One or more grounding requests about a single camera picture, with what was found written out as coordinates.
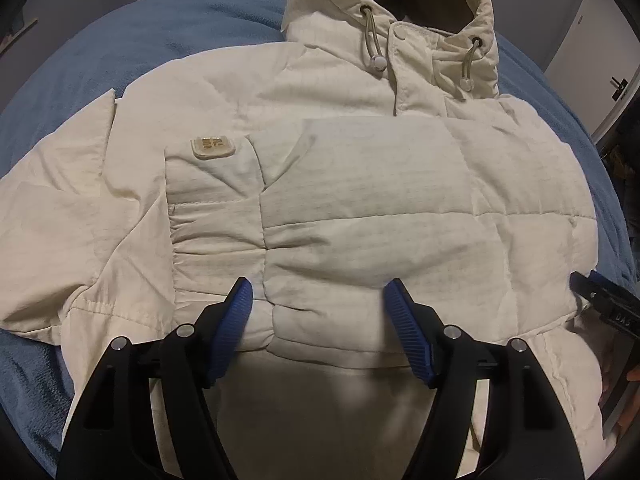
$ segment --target ribbed blue pad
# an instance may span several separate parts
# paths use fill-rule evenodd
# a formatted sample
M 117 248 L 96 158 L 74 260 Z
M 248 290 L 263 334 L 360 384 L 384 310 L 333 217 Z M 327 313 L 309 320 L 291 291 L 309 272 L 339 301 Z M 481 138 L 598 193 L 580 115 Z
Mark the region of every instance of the ribbed blue pad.
M 389 282 L 384 288 L 383 297 L 385 310 L 396 328 L 411 370 L 425 384 L 430 384 L 436 378 L 431 368 L 431 347 L 424 338 L 398 284 Z
M 236 294 L 232 298 L 227 298 L 227 301 L 229 301 L 228 309 L 218 325 L 210 346 L 211 360 L 208 376 L 211 383 L 224 376 L 229 368 L 231 358 L 249 319 L 254 303 L 254 290 L 249 280 L 243 279 Z

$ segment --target jacket sleeve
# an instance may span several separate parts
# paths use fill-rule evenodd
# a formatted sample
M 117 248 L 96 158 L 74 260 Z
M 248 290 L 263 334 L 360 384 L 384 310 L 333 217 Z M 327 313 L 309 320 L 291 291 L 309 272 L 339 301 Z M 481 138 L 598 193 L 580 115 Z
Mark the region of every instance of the jacket sleeve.
M 115 106 L 111 90 L 0 180 L 0 327 L 59 344 L 66 306 L 125 236 L 129 203 L 101 182 Z

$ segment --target bed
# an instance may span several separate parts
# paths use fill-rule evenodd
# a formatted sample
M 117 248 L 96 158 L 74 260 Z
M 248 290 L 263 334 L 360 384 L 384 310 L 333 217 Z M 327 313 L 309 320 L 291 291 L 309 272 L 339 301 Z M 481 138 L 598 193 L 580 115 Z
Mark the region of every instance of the bed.
M 43 136 L 110 88 L 171 59 L 241 44 L 282 41 L 286 0 L 141 0 L 113 11 L 67 41 L 0 114 L 0 176 Z M 597 150 L 540 69 L 499 36 L 500 91 L 528 101 L 574 150 L 598 219 L 598 270 L 635 291 L 625 220 Z M 0 406 L 20 439 L 55 475 L 73 396 L 60 350 L 0 331 Z

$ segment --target drawstring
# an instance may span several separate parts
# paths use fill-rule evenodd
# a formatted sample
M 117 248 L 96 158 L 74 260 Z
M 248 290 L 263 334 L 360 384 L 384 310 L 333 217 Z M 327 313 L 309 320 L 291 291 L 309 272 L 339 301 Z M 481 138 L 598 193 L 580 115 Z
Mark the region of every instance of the drawstring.
M 367 25 L 365 28 L 365 44 L 367 45 L 367 52 L 369 53 L 369 66 L 376 70 L 377 72 L 384 72 L 386 70 L 386 57 L 382 55 L 382 49 L 380 49 L 380 44 L 378 43 L 378 34 L 376 33 L 376 22 L 373 21 L 373 13 L 371 12 L 371 7 L 362 6 L 360 7 L 360 12 L 363 13 L 364 17 L 367 20 Z M 373 49 L 370 44 L 369 36 L 373 36 L 373 43 L 376 46 L 376 52 L 373 52 Z
M 474 60 L 474 54 L 476 50 L 482 46 L 482 40 L 480 38 L 473 39 L 473 46 L 466 53 L 465 59 L 462 60 L 462 78 L 460 79 L 460 88 L 465 92 L 471 92 L 474 89 L 475 83 L 471 79 L 471 62 Z

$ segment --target white puffer jacket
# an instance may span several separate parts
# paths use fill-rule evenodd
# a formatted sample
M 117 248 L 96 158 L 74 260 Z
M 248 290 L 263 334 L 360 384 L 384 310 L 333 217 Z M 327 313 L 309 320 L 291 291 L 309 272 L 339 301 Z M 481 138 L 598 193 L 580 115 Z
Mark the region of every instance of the white puffer jacket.
M 564 327 L 569 273 L 597 260 L 593 204 L 571 149 L 498 95 L 491 1 L 466 2 L 445 34 L 373 0 L 289 0 L 285 43 L 172 61 L 89 104 L 0 182 L 1 326 L 61 344 L 77 402 L 112 338 L 161 338 L 247 276 L 246 352 L 218 385 L 238 476 L 386 480 L 432 398 L 383 313 L 399 277 L 479 340 L 526 339 L 593 471 L 599 368 Z M 196 156 L 220 136 L 226 156 Z

